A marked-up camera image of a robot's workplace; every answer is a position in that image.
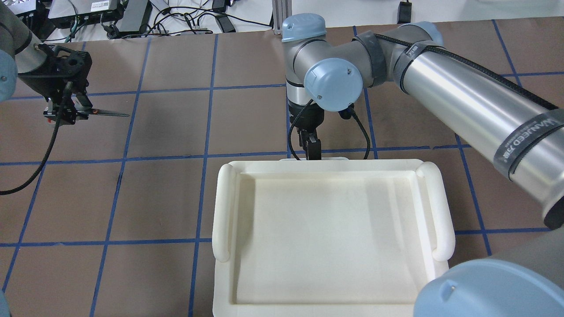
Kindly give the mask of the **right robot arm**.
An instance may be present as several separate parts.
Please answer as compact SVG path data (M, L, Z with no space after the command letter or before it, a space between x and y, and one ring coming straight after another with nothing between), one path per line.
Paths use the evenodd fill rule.
M563 109L449 52L430 22L326 42L317 14L281 26L292 125L309 160L323 111L353 115L364 88L392 80L542 206L549 232L520 247L450 268L419 293L415 317L563 315Z

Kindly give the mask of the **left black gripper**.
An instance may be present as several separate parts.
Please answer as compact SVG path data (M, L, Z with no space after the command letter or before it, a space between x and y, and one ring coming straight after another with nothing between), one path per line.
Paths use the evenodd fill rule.
M79 52L69 48L38 48L46 59L35 70L19 74L20 80L32 90L48 99L44 117L49 122L60 118L60 125L74 125L77 118L89 118L93 114L93 104L87 96L89 86L87 76L93 60L88 52ZM60 105L64 89L68 83L72 86L73 101L67 100Z

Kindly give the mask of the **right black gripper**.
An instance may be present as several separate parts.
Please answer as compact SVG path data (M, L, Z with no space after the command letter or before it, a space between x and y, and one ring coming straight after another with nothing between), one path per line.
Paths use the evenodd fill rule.
M308 131L316 130L324 121L325 111L316 103L307 106L288 101L290 124L299 129L299 143L304 151L304 160L322 160L322 142Z

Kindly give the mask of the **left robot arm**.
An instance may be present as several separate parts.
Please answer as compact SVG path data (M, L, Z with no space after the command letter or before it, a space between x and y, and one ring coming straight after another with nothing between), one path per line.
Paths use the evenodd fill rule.
M22 81L42 96L44 116L73 125L99 114L87 96L87 75L92 66L88 52L48 45L6 6L0 8L1 100L13 96Z

